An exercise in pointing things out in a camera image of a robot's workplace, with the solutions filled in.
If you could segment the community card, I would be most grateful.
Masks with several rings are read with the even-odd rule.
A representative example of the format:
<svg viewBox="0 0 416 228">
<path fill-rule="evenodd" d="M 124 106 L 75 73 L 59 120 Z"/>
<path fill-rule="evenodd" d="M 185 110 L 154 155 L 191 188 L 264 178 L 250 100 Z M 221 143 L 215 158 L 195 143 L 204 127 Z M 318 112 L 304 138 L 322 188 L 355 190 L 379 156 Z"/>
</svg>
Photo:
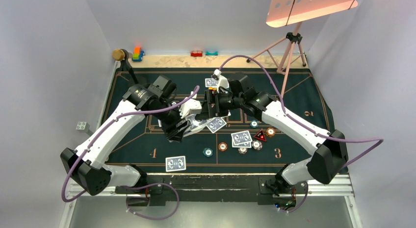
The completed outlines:
<svg viewBox="0 0 416 228">
<path fill-rule="evenodd" d="M 209 123 L 207 123 L 207 128 L 211 133 L 216 133 L 219 129 L 224 127 L 227 124 L 227 122 L 221 118 L 216 117 L 213 118 Z"/>
</svg>

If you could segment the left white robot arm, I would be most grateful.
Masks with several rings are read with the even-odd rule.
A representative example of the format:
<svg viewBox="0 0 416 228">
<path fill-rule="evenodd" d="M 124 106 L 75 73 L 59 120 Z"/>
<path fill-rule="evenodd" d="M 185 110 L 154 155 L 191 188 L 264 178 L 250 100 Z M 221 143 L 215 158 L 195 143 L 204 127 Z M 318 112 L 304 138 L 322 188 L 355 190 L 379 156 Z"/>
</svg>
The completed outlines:
<svg viewBox="0 0 416 228">
<path fill-rule="evenodd" d="M 194 100 L 200 87 L 196 85 L 191 94 L 175 105 L 168 98 L 176 84 L 165 76 L 154 83 L 135 84 L 123 95 L 110 117 L 83 143 L 74 150 L 65 148 L 60 155 L 67 173 L 61 190 L 63 201 L 70 179 L 80 185 L 84 192 L 97 195 L 111 186 L 127 186 L 134 193 L 146 188 L 145 173 L 134 166 L 109 166 L 106 158 L 121 140 L 147 116 L 161 120 L 168 137 L 182 138 L 184 127 L 180 107 L 187 107 Z"/>
</svg>

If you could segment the peach blue chips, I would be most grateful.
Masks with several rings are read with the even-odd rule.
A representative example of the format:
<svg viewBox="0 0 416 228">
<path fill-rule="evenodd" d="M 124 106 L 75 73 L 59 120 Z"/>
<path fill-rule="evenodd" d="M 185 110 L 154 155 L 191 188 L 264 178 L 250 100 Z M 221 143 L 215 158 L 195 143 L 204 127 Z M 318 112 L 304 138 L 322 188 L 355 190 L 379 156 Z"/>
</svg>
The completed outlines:
<svg viewBox="0 0 416 228">
<path fill-rule="evenodd" d="M 252 142 L 252 148 L 256 151 L 260 151 L 262 149 L 262 142 L 255 140 Z"/>
</svg>

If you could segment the peach blue chip stack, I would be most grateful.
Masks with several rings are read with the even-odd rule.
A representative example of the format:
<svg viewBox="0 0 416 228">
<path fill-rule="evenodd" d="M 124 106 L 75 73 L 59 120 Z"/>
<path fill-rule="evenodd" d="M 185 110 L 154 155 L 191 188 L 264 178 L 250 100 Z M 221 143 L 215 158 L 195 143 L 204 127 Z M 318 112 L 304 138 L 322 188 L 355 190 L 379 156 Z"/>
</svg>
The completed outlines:
<svg viewBox="0 0 416 228">
<path fill-rule="evenodd" d="M 246 154 L 248 152 L 248 149 L 247 148 L 238 148 L 238 152 L 240 154 Z"/>
</svg>

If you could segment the red black all-in triangle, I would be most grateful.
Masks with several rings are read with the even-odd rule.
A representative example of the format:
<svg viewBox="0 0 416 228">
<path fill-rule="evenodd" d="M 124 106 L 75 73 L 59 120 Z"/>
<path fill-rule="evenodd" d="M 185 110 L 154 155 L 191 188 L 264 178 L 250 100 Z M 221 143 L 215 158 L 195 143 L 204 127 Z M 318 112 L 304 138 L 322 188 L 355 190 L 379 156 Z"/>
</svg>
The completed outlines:
<svg viewBox="0 0 416 228">
<path fill-rule="evenodd" d="M 259 140 L 259 141 L 263 141 L 263 142 L 266 142 L 266 141 L 267 141 L 267 139 L 266 139 L 266 135 L 265 135 L 265 133 L 264 133 L 263 129 L 261 129 L 259 132 L 257 132 L 257 133 L 253 136 L 253 138 L 255 138 L 256 140 Z"/>
</svg>

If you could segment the orange chips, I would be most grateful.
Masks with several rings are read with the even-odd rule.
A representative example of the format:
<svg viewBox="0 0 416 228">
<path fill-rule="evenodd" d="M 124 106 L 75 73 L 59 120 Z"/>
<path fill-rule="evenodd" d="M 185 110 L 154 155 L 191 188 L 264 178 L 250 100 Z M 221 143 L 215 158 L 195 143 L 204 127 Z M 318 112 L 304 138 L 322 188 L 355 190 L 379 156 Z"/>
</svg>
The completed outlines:
<svg viewBox="0 0 416 228">
<path fill-rule="evenodd" d="M 268 137 L 273 137 L 275 134 L 276 134 L 276 131 L 275 131 L 275 129 L 274 129 L 274 128 L 272 128 L 272 127 L 269 127 L 269 128 L 266 130 L 266 135 L 267 135 Z"/>
</svg>

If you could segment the green blue chip stack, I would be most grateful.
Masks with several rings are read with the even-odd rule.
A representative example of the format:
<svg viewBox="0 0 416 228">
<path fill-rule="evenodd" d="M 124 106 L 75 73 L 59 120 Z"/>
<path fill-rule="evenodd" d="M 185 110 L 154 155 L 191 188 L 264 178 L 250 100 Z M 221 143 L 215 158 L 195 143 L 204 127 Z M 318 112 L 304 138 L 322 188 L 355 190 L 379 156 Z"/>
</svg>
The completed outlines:
<svg viewBox="0 0 416 228">
<path fill-rule="evenodd" d="M 205 157 L 211 157 L 211 156 L 213 156 L 213 150 L 211 148 L 204 148 L 203 149 L 203 155 Z"/>
</svg>

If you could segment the orange red chip stack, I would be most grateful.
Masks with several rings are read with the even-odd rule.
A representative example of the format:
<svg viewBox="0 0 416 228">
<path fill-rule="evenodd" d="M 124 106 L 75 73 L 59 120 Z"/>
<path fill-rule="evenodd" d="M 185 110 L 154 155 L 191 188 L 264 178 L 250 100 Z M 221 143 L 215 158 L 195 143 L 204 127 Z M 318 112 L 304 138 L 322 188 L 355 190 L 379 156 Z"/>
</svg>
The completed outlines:
<svg viewBox="0 0 416 228">
<path fill-rule="evenodd" d="M 218 150 L 224 152 L 228 149 L 228 145 L 225 142 L 221 142 L 218 145 Z"/>
</svg>

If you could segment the blue playing card deck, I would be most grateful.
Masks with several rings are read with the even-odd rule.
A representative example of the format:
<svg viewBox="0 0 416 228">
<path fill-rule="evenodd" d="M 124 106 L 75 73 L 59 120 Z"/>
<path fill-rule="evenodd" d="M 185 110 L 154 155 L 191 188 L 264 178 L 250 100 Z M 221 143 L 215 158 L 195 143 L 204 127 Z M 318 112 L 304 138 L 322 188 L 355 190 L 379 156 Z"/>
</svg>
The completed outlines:
<svg viewBox="0 0 416 228">
<path fill-rule="evenodd" d="M 189 125 L 183 133 L 183 137 L 188 137 L 190 135 L 200 132 L 208 124 L 208 120 L 196 120 L 195 118 L 188 119 Z"/>
</svg>

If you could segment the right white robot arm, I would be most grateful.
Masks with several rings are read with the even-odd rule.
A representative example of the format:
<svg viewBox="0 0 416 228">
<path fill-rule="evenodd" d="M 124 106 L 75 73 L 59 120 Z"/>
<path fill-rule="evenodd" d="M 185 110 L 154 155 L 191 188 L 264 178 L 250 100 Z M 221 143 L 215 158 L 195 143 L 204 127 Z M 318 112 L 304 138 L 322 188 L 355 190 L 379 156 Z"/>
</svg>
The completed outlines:
<svg viewBox="0 0 416 228">
<path fill-rule="evenodd" d="M 246 115 L 279 129 L 310 155 L 278 172 L 275 185 L 279 191 L 287 192 L 295 184 L 310 179 L 329 184 L 348 161 L 342 132 L 329 132 L 285 109 L 282 98 L 256 91 L 243 73 L 225 78 L 215 70 L 211 78 L 217 86 L 205 92 L 202 110 L 195 117 L 197 120 L 223 117 L 230 110 L 241 109 Z"/>
</svg>

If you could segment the green blue chips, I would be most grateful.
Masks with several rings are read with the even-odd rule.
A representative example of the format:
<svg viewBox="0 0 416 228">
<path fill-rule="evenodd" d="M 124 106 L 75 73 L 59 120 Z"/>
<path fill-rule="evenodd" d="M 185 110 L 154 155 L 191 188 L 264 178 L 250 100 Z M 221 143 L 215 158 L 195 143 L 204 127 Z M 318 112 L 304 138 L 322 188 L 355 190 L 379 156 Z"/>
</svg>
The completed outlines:
<svg viewBox="0 0 416 228">
<path fill-rule="evenodd" d="M 250 127 L 251 128 L 257 128 L 258 126 L 259 126 L 259 124 L 258 124 L 257 121 L 253 120 L 253 121 L 250 122 Z"/>
</svg>

